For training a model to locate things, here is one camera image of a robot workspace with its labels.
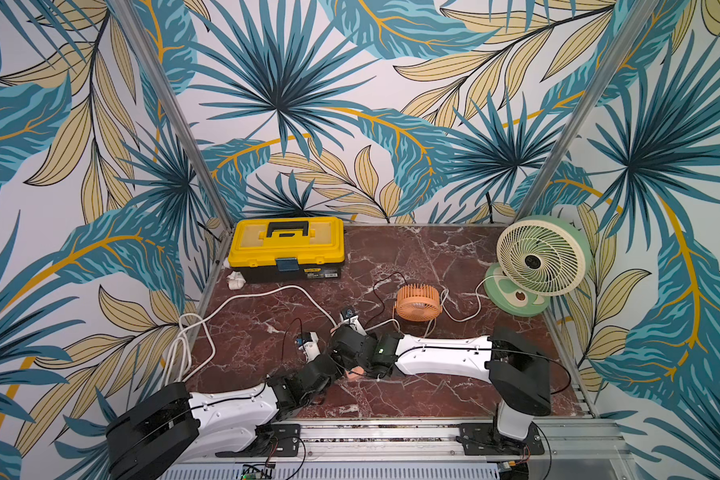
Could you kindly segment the pink power strip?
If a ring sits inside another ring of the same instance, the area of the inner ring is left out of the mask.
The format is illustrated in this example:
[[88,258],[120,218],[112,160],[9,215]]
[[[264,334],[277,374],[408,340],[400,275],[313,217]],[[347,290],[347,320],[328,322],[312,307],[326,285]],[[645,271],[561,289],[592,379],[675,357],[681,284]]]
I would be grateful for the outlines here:
[[358,363],[362,353],[364,336],[348,326],[339,326],[331,331],[330,355],[350,381],[360,380],[365,373]]

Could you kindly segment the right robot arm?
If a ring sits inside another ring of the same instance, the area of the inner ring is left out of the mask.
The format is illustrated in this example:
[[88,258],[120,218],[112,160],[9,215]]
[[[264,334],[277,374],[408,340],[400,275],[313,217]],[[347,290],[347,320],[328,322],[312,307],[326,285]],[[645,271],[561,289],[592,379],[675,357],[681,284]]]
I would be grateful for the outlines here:
[[365,377],[438,374],[488,383],[500,396],[496,413],[489,424],[459,429],[456,441],[464,453],[527,461],[544,452],[534,420],[552,413],[552,360],[512,330],[499,327],[491,336],[438,339],[400,333],[377,337],[341,326],[328,349],[340,369]]

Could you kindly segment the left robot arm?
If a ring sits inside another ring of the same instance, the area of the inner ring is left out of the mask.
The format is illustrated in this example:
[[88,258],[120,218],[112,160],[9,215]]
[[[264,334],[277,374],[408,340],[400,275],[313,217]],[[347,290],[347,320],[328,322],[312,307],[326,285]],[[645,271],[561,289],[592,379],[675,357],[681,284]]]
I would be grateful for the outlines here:
[[331,356],[321,353],[300,370],[249,389],[202,394],[171,383],[109,424],[108,473],[112,479],[156,479],[177,461],[244,451],[340,375]]

